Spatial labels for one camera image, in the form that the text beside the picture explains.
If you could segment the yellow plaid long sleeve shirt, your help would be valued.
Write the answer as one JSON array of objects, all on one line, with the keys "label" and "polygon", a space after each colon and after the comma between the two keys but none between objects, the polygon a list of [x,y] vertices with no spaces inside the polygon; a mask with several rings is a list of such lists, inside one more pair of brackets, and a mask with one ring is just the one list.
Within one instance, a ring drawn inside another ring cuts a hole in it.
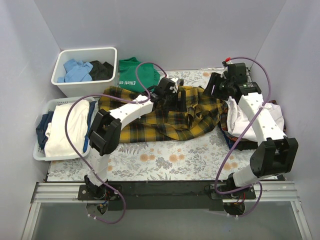
[{"label": "yellow plaid long sleeve shirt", "polygon": [[211,132],[228,106],[203,92],[201,87],[179,86],[177,98],[125,126],[119,142],[187,141]]}]

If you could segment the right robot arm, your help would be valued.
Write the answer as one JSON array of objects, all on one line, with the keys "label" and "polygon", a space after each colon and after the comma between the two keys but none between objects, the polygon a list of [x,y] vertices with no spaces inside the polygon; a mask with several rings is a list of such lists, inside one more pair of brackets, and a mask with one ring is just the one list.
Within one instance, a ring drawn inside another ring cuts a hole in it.
[{"label": "right robot arm", "polygon": [[258,144],[249,165],[230,174],[224,188],[214,187],[217,193],[237,199],[258,181],[290,172],[299,144],[278,127],[265,107],[260,87],[248,81],[245,63],[227,58],[222,64],[224,72],[212,73],[203,93],[220,100],[233,98],[247,116]]}]

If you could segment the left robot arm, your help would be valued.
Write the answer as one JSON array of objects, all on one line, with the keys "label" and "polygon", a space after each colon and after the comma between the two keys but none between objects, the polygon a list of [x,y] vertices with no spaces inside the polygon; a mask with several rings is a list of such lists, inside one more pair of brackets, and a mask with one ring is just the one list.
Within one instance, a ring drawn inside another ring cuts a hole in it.
[{"label": "left robot arm", "polygon": [[184,84],[177,77],[163,77],[159,84],[139,94],[129,103],[112,109],[99,110],[90,127],[88,138],[93,154],[92,170],[84,177],[95,200],[106,196],[107,168],[110,155],[119,145],[121,130],[136,119],[151,113],[159,104],[167,106],[178,99],[178,88]]}]

